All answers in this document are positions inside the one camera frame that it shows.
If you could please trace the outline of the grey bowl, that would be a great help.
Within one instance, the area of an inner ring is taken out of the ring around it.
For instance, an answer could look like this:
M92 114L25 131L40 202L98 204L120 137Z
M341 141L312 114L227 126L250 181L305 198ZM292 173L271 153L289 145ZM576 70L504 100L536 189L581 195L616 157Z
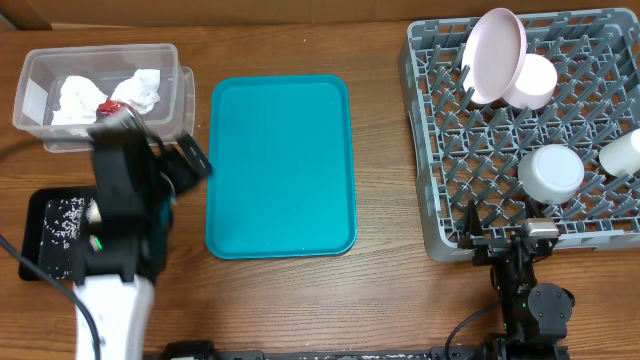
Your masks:
M585 168L573 150L552 144L523 156L517 175L530 198L545 204L562 204L577 193Z

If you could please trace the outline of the red snack wrapper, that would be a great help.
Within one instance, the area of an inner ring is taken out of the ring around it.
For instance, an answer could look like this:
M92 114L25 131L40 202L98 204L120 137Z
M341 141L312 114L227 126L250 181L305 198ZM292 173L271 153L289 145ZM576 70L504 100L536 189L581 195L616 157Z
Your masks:
M98 118L108 117L116 114L124 109L126 105L120 101L107 99L104 103L100 104L96 110L96 116Z

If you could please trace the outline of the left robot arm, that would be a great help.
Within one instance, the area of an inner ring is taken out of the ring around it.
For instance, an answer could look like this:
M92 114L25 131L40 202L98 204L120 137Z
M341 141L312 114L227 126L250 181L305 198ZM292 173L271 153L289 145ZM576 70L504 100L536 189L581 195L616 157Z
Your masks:
M172 206L213 168L193 137L166 146L123 106L89 131L96 180L71 257L76 358L140 359Z

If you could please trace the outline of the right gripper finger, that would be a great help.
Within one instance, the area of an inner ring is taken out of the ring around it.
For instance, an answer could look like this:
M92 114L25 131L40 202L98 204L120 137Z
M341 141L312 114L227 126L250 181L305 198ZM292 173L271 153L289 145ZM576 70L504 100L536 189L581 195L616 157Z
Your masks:
M538 221L544 219L539 203L533 198L528 197L525 200L525 221Z
M465 210L464 224L461 231L461 237L458 240L458 245L477 246L483 239L484 233L476 203L474 200L469 200Z

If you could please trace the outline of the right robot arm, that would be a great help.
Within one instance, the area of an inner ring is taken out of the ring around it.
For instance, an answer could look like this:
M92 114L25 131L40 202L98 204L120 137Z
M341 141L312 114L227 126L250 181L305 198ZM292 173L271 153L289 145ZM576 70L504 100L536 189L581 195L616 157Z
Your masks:
M465 357L467 359L567 359L568 349L558 342L567 336L575 297L567 289L552 283L540 283L534 273L539 258L551 256L559 240L555 222L545 217L535 201L525 203L523 225L507 238L489 239L476 203L465 209L462 239L458 246L473 251L475 266L491 268L491 283L498 301L463 320L447 338L444 356L455 357L451 342L469 322L500 308L504 332L493 334Z

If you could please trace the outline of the white paper cup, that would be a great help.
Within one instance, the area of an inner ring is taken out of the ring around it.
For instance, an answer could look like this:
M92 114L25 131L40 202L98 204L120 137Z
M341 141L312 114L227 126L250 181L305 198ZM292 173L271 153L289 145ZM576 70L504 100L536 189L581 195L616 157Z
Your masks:
M633 175L640 169L640 130L633 130L604 146L599 152L601 167L610 175Z

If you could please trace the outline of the large white plate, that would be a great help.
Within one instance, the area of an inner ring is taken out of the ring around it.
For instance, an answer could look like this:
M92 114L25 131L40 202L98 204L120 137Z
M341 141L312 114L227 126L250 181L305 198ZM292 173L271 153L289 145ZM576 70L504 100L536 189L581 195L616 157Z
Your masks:
M484 105L502 98L521 73L526 34L521 20L506 8L484 14L465 43L462 68L469 72L463 89L473 89L471 101Z

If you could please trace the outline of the white napkin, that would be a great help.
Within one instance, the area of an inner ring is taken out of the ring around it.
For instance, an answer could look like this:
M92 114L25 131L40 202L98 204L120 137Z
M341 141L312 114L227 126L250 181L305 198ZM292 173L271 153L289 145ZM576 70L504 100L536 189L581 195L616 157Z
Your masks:
M69 133L86 137L86 126L97 122L97 107L107 99L120 101L126 107L144 115L160 101L159 85L158 69L139 69L131 78L120 82L112 94L107 96L90 79L69 76L61 87L59 109L53 112L51 125L74 125L74 128L69 129Z

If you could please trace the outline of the pile of rice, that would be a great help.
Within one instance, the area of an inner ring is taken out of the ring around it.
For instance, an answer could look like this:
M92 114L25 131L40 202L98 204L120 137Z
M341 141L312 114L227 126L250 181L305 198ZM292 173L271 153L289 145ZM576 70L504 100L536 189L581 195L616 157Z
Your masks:
M41 244L54 250L68 250L79 239L82 222L99 218L92 197L50 200L45 207Z

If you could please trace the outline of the small white bowl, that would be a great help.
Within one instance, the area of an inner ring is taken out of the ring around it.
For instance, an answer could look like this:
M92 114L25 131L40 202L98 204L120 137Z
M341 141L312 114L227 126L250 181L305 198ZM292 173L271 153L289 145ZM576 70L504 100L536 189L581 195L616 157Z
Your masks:
M558 73L554 64L544 56L527 54L514 85L503 95L511 106L537 110L544 107L554 93Z

